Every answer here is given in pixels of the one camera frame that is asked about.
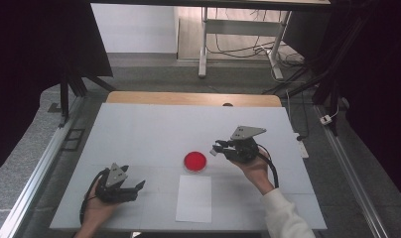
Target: electrical outlet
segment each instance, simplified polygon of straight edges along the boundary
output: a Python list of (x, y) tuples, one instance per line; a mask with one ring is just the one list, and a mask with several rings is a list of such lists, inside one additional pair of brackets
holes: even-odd
[(321, 117), (321, 123), (324, 125), (328, 125), (332, 122), (332, 118), (329, 115)]

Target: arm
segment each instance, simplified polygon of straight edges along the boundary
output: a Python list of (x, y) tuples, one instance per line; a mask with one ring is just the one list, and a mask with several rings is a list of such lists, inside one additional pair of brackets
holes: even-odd
[(114, 209), (120, 204), (110, 204), (102, 202), (95, 196), (95, 188), (98, 182), (92, 187), (89, 194), (88, 205), (83, 217), (82, 226), (76, 232), (73, 238), (91, 238), (95, 235), (99, 227), (106, 221), (112, 214)]
[(266, 210), (266, 225), (272, 238), (314, 238), (315, 234), (306, 221), (278, 188), (268, 179), (268, 165), (260, 158), (249, 164), (233, 162), (241, 168), (246, 177), (259, 189)]

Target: white sleeve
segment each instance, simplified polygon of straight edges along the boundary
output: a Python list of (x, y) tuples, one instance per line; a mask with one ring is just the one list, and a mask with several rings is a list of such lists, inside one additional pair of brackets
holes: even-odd
[(261, 198), (266, 209), (266, 226), (271, 238), (315, 237), (306, 221), (296, 212), (294, 203), (275, 188)]

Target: wooden table edge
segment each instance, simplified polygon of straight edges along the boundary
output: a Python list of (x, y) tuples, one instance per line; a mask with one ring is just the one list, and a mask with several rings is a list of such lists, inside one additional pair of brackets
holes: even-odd
[(275, 95), (147, 91), (112, 91), (108, 94), (106, 102), (203, 106), (222, 106), (224, 103), (230, 103), (233, 106), (244, 107), (282, 106), (281, 100)]

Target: wrist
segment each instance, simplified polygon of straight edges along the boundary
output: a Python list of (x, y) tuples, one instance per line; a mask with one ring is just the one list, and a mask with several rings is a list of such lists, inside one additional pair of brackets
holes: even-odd
[(270, 192), (271, 190), (275, 189), (274, 185), (269, 181), (269, 179), (262, 179), (258, 180), (257, 182), (254, 183), (254, 185), (259, 189), (260, 193), (262, 195)]
[(91, 221), (84, 221), (82, 223), (82, 226), (79, 228), (79, 230), (76, 232), (76, 235), (74, 235), (73, 238), (92, 238), (98, 228), (100, 227), (100, 224), (97, 222), (91, 222)]

